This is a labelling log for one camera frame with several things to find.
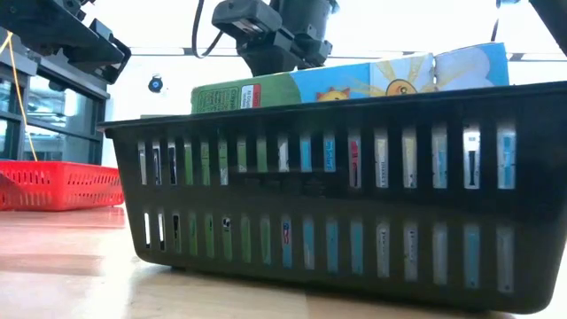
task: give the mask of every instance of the black plastic basket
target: black plastic basket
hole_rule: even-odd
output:
[[[566,104],[557,82],[101,128],[145,261],[532,313],[565,244]]]

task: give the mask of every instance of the wooden floor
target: wooden floor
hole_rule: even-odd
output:
[[[527,317],[565,317],[566,263],[552,304]],[[175,272],[136,257],[121,208],[0,212],[1,319],[463,317],[524,316],[370,303]]]

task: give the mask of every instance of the cable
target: cable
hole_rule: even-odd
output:
[[[0,47],[0,54],[6,48],[6,44],[8,44],[10,48],[10,60],[12,61],[12,71],[14,74],[14,84],[16,85],[16,95],[18,96],[19,110],[21,111],[21,117],[22,120],[24,121],[24,128],[27,128],[27,116],[26,116],[26,110],[24,109],[24,102],[23,99],[21,98],[21,91],[19,90],[18,69],[16,68],[16,59],[14,58],[14,49],[12,47],[12,36],[13,33],[8,31],[8,36],[6,37],[6,40],[4,40],[4,43],[2,43],[2,46]],[[29,147],[31,148],[32,154],[34,155],[34,160],[37,161],[34,142],[32,141],[32,137],[29,133],[27,134],[27,139],[29,140]]]
[[[490,42],[494,42],[496,41],[496,33],[498,32],[498,20],[500,19],[500,6],[501,6],[501,0],[496,0],[496,22],[494,23],[494,29],[493,29],[493,36],[490,38]]]
[[[2,52],[6,48],[6,45],[8,45],[10,39],[12,39],[12,32],[8,33],[8,36],[6,36],[6,40],[4,40],[4,43],[2,43],[2,46],[0,47],[0,54],[2,54]]]
[[[205,0],[198,0],[197,4],[197,11],[195,12],[195,20],[193,21],[193,34],[191,39],[191,50],[193,51],[193,55],[195,58],[205,58],[208,56],[211,51],[214,49],[216,44],[221,40],[222,31],[214,38],[213,43],[209,46],[208,49],[205,50],[203,55],[199,55],[197,52],[197,32],[198,32],[198,23],[201,21],[201,12],[203,12],[203,5],[205,5]]]

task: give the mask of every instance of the sun illustration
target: sun illustration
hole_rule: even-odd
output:
[[[433,56],[429,54],[379,61],[371,66],[370,85],[360,81],[353,92],[370,97],[389,97],[433,92]]]
[[[317,92],[317,101],[333,101],[333,100],[342,100],[348,99],[350,97],[351,90],[346,88],[342,90],[336,90],[333,87],[330,87],[327,92],[319,93]]]

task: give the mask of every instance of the red plastic basket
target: red plastic basket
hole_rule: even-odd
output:
[[[0,211],[66,211],[123,202],[116,168],[55,161],[0,161]]]

